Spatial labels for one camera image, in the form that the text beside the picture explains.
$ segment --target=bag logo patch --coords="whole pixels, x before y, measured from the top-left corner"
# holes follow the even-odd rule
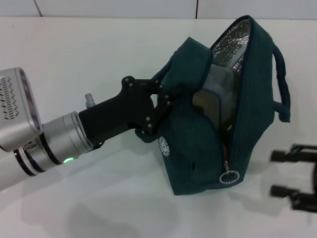
[[[169,156],[169,146],[168,146],[168,143],[163,136],[161,136],[158,139],[158,143],[159,143],[159,148],[160,148],[162,154],[166,157]]]

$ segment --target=bag handle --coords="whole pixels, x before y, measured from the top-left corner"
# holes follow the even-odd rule
[[[290,108],[291,108],[291,98],[288,91],[288,86],[285,80],[286,69],[285,61],[281,51],[276,45],[273,46],[273,55],[276,62],[276,78],[279,88],[279,93],[281,95],[282,103],[274,101],[274,110],[279,113],[278,118],[282,122],[290,122]]]

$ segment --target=dark green bag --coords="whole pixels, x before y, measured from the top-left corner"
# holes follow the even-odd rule
[[[272,55],[282,103],[273,100]],[[158,101],[175,89],[182,96],[156,135],[136,134],[145,142],[158,138],[175,195],[242,182],[274,111],[290,121],[285,74],[281,52],[250,16],[237,19],[210,49],[189,38],[174,53],[152,80],[163,85]]]

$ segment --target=zipper pull ring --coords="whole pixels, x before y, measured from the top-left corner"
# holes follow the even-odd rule
[[[236,181],[239,180],[239,178],[240,178],[239,172],[238,172],[238,171],[235,171],[235,170],[230,170],[230,169],[229,169],[229,164],[228,164],[228,161],[227,161],[227,160],[224,161],[224,167],[225,167],[225,169],[226,169],[226,172],[224,172],[224,173],[220,176],[220,178],[219,178],[219,181],[220,181],[221,183],[223,183],[223,184],[232,184],[232,183],[234,183],[234,182],[236,182]],[[223,180],[223,179],[224,179],[224,176],[228,176],[228,175],[230,175],[230,176],[235,175],[235,178],[232,179],[232,180],[230,180],[230,181],[225,181],[225,180]]]

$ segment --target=white table surface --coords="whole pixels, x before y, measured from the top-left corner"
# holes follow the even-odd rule
[[[233,20],[0,18],[0,69],[27,73],[42,122],[114,97],[127,75],[151,78],[193,37],[206,46]],[[317,216],[270,198],[274,184],[310,191],[312,165],[270,164],[271,150],[317,144],[317,21],[259,20],[282,51],[291,123],[275,117],[245,181],[174,196],[158,143],[133,131],[0,193],[2,238],[311,238]],[[279,100],[276,80],[274,97]]]

